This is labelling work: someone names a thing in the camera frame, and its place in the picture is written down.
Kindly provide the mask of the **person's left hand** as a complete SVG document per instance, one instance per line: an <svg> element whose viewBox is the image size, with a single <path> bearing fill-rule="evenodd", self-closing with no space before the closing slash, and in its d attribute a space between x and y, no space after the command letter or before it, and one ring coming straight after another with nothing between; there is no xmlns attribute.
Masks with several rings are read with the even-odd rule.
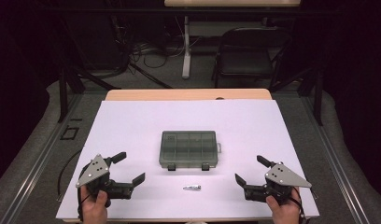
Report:
<svg viewBox="0 0 381 224"><path fill-rule="evenodd" d="M104 191L99 191L97 198L89 196L89 192L85 186L80 188L81 207L83 215L83 224L106 224L107 209L106 201L107 194Z"/></svg>

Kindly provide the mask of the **aluminium floor rail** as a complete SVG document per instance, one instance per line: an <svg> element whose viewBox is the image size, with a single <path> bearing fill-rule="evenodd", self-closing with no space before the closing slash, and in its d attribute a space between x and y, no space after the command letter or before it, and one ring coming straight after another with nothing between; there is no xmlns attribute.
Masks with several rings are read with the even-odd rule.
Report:
<svg viewBox="0 0 381 224"><path fill-rule="evenodd" d="M32 167L27 173L27 176L22 180L19 189L16 191L15 197L10 202L3 217L0 219L0 224L13 224L17 219L20 211L34 190L38 179L47 166L49 159L52 156L54 145L60 137L60 133L63 133L66 129L66 124L70 120L69 117L74 114L81 99L82 94L75 94L69 101L67 115L61 122L54 122L53 129L49 131L49 138L44 142L42 149L37 153L38 157L32 163Z"/></svg>
<svg viewBox="0 0 381 224"><path fill-rule="evenodd" d="M354 190L349 178L346 175L345 169L339 162L339 158L334 151L332 143L324 129L320 126L314 116L314 110L311 100L308 97L302 97L301 101L306 113L317 132L318 138L321 140L323 145L323 151L328 164L330 165L330 170L336 180L336 183L346 201L346 205L355 220L356 224L371 224L369 218L361 205L360 199Z"/></svg>

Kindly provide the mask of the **light wooden desk top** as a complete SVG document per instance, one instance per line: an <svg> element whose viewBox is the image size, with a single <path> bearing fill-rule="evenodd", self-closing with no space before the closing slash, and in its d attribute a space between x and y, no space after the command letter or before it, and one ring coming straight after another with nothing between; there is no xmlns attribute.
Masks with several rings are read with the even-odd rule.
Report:
<svg viewBox="0 0 381 224"><path fill-rule="evenodd" d="M302 0L164 0L167 7L298 7Z"/></svg>

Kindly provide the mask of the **grey plastic compartment box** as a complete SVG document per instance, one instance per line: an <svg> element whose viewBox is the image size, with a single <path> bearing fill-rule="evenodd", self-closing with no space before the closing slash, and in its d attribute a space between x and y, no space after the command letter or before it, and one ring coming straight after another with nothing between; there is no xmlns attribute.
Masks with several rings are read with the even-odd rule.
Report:
<svg viewBox="0 0 381 224"><path fill-rule="evenodd" d="M219 161L219 144L215 131L164 131L159 163L168 171L200 168L209 171Z"/></svg>

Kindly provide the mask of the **black metal stand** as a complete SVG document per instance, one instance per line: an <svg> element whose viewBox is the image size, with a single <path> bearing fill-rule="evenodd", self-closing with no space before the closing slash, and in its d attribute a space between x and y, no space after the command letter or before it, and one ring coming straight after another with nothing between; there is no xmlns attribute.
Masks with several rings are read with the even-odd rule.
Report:
<svg viewBox="0 0 381 224"><path fill-rule="evenodd" d="M321 104L324 78L323 68L307 67L303 71L292 77L276 82L272 87L269 88L269 91L279 91L299 78L303 79L301 85L298 88L298 93L300 96L308 96L311 90L315 91L313 103L313 116L317 124L322 126L323 123L321 120Z"/></svg>
<svg viewBox="0 0 381 224"><path fill-rule="evenodd" d="M92 75L79 66L70 66L69 68L63 68L59 75L60 117L58 122L63 122L69 113L67 87L70 87L70 89L75 94L83 93L85 91L85 86L81 82L83 77L107 91L118 89L118 87L114 87L111 84L104 82L102 79Z"/></svg>

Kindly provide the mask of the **person's right hand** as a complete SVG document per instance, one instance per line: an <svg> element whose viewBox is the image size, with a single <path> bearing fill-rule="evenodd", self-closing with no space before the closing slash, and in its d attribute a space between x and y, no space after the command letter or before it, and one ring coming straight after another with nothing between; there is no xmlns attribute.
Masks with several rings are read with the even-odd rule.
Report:
<svg viewBox="0 0 381 224"><path fill-rule="evenodd" d="M268 196L266 203L272 211L275 224L299 224L301 200L298 188L292 189L291 200L283 204L279 204L273 196Z"/></svg>

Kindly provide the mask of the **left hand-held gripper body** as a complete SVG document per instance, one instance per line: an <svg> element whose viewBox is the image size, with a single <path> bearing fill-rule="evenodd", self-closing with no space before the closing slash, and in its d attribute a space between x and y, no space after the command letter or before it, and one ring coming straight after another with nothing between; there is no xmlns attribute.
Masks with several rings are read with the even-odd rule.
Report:
<svg viewBox="0 0 381 224"><path fill-rule="evenodd" d="M87 165L82 168L76 188L78 189L78 203L81 203L80 188L85 186L89 196L96 197L98 192L107 194L106 207L111 205L111 199L130 200L134 187L132 183L118 183L110 178L112 157L103 158L97 154Z"/></svg>

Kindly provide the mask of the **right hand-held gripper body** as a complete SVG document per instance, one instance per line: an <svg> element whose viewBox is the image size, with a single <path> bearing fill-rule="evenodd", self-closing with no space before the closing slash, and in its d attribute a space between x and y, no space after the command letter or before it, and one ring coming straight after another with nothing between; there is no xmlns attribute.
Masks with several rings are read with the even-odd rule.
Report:
<svg viewBox="0 0 381 224"><path fill-rule="evenodd" d="M243 181L245 199L265 203L267 196L273 196L279 203L285 203L291 197L294 187L311 188L312 184L294 173L282 162L262 161L269 171L264 175L266 183L262 186L249 185Z"/></svg>

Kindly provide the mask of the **black folding chair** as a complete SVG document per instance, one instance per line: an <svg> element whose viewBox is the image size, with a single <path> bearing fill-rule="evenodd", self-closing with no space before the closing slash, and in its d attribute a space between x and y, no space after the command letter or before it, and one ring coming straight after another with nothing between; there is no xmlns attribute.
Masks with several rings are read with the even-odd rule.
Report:
<svg viewBox="0 0 381 224"><path fill-rule="evenodd" d="M283 55L292 41L281 27L243 27L226 32L219 42L213 75L215 87L220 77L269 79L276 84Z"/></svg>

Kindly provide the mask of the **white desk leg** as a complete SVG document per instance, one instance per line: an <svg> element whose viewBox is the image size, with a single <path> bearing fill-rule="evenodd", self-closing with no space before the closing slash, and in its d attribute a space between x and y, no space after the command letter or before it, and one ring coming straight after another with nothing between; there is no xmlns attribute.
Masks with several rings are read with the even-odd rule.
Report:
<svg viewBox="0 0 381 224"><path fill-rule="evenodd" d="M184 17L184 61L182 69L182 77L188 79L191 73L191 50L190 50L190 34L189 34L189 18Z"/></svg>

